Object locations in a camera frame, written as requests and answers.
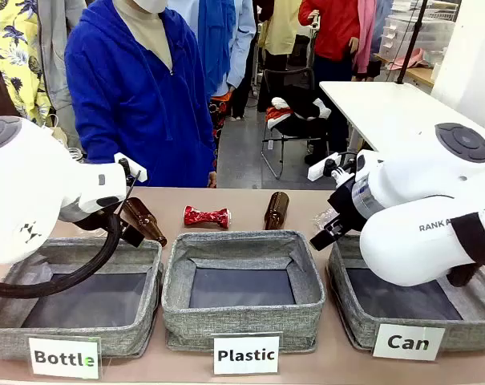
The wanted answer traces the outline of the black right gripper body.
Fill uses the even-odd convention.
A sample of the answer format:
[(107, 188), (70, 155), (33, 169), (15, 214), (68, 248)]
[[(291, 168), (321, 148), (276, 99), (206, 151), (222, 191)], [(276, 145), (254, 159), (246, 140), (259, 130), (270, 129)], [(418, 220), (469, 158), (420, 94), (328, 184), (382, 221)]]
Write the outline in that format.
[(351, 176), (340, 187), (337, 187), (328, 199), (329, 204), (337, 213), (325, 226), (331, 241), (337, 241), (352, 230), (361, 232), (367, 222), (367, 219), (357, 211), (353, 203), (352, 188), (354, 184), (355, 177)]

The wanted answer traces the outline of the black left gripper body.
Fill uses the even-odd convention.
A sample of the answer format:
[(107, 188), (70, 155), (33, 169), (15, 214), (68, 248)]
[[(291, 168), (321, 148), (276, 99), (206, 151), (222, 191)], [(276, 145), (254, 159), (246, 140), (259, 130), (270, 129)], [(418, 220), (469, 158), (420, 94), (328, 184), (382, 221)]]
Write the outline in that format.
[(113, 227), (114, 217), (119, 233), (123, 232), (123, 225), (120, 217), (115, 213), (120, 203), (114, 203), (105, 208), (101, 208), (99, 211), (94, 213), (85, 213), (82, 211), (76, 203), (68, 205), (61, 208), (59, 213), (59, 220), (67, 223), (72, 223), (82, 230), (92, 231), (96, 229), (104, 229), (111, 232)]

